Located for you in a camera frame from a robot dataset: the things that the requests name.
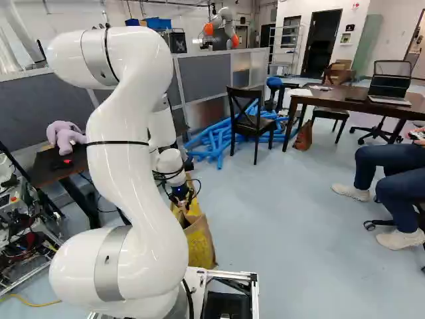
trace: phone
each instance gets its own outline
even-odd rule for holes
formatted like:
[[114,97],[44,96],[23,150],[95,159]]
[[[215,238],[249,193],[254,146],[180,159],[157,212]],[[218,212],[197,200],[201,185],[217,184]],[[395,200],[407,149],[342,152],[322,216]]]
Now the phone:
[[413,131],[410,131],[408,133],[408,135],[409,135],[409,138],[411,140],[414,140],[414,141],[425,140],[425,132],[413,132]]

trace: white shoe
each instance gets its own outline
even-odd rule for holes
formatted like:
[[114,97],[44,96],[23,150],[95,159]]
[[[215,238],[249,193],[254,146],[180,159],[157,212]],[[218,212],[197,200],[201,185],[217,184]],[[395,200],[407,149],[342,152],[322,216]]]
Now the white shoe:
[[340,195],[345,195],[357,199],[358,201],[368,201],[371,198],[369,190],[362,191],[354,186],[347,186],[341,184],[332,184],[332,190]]
[[388,234],[377,235],[377,241],[382,246],[393,251],[406,247],[418,246],[425,243],[425,234],[422,229],[414,233],[402,233],[398,229]]

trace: jeans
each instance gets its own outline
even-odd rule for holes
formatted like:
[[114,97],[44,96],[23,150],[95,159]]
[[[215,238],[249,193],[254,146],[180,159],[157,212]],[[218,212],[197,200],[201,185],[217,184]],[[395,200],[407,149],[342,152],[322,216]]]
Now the jeans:
[[418,229],[418,214],[413,204],[425,201],[425,148],[416,144],[365,146],[355,154],[354,187],[371,186],[377,166],[386,177],[377,183],[377,198],[391,213],[397,229],[413,233]]

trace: paper bag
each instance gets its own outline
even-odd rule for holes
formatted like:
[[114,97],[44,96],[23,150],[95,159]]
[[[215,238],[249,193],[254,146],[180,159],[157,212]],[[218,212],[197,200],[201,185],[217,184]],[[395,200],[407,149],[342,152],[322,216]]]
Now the paper bag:
[[293,148],[299,151],[306,151],[313,143],[313,122],[308,120],[299,130],[297,140],[293,144]]
[[213,237],[208,226],[207,216],[199,208],[197,198],[192,200],[189,210],[186,207],[177,207],[171,204],[171,211],[176,216],[189,246],[189,266],[205,269],[214,268],[215,249]]

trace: purple plush toy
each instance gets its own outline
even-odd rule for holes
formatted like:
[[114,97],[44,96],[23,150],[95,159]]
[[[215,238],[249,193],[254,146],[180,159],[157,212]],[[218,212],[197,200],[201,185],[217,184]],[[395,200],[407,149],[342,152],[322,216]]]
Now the purple plush toy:
[[54,121],[47,126],[47,140],[52,146],[59,147],[60,155],[72,153],[72,145],[75,143],[87,143],[86,136],[82,135],[80,128],[72,122]]

